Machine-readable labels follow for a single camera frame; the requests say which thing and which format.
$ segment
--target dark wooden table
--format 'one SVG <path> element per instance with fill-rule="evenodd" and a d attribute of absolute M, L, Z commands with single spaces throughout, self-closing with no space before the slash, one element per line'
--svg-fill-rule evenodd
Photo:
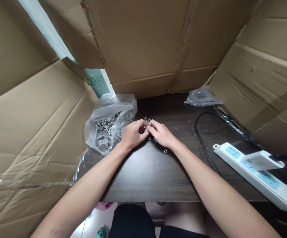
<path fill-rule="evenodd" d="M 183 104 L 186 97 L 187 93 L 182 93 L 138 100 L 136 120 L 147 117 L 165 124 L 174 136 L 214 169 L 194 130 L 198 115 L 214 112 L 214 109 Z M 267 201 L 257 189 L 217 156 L 212 146 L 229 142 L 244 154 L 259 149 L 245 140 L 229 124 L 210 114 L 200 118 L 198 129 L 222 177 L 248 201 Z M 156 141 L 148 139 L 135 148 L 117 170 L 102 201 L 200 201 L 177 157 L 171 150 L 168 149 L 168 153 L 164 153 L 163 150 Z M 81 164 L 78 179 L 102 158 L 97 151 L 89 149 Z"/>

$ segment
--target green bottle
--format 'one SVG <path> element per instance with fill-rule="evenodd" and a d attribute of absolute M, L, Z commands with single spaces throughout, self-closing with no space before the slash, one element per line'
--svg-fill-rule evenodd
<path fill-rule="evenodd" d="M 105 228 L 102 226 L 102 227 L 98 230 L 97 235 L 96 235 L 95 238 L 105 238 L 105 236 L 106 236 L 106 230 L 105 230 Z"/>

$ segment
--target cardboard box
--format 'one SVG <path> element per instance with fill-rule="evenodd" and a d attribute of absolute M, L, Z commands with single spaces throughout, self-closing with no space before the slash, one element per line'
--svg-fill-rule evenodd
<path fill-rule="evenodd" d="M 254 139 L 287 154 L 287 0 L 39 2 L 78 63 L 105 67 L 116 93 L 192 90 L 220 65 L 214 94 Z M 97 101 L 85 77 L 17 0 L 0 0 L 0 237 L 30 236 L 67 191 Z"/>
<path fill-rule="evenodd" d="M 257 1 L 82 2 L 114 91 L 140 99 L 203 85 Z"/>
<path fill-rule="evenodd" d="M 29 237 L 65 194 L 97 99 L 18 1 L 0 1 L 0 237 Z"/>
<path fill-rule="evenodd" d="M 287 154 L 287 1 L 262 3 L 210 86 L 257 142 Z"/>

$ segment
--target pink object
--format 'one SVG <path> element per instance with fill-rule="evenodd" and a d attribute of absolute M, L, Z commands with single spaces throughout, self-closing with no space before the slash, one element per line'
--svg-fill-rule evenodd
<path fill-rule="evenodd" d="M 95 208 L 104 211 L 107 208 L 110 208 L 113 204 L 114 204 L 113 202 L 99 202 Z"/>

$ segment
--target person's left hand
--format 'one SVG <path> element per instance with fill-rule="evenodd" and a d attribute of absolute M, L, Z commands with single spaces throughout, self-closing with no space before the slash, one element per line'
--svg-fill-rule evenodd
<path fill-rule="evenodd" d="M 139 129 L 143 130 L 144 126 L 146 125 L 148 125 L 148 123 L 146 123 L 143 119 L 140 119 L 125 126 L 120 143 L 128 150 L 135 148 L 149 135 L 149 132 L 146 129 L 144 130 L 143 134 L 139 133 Z"/>

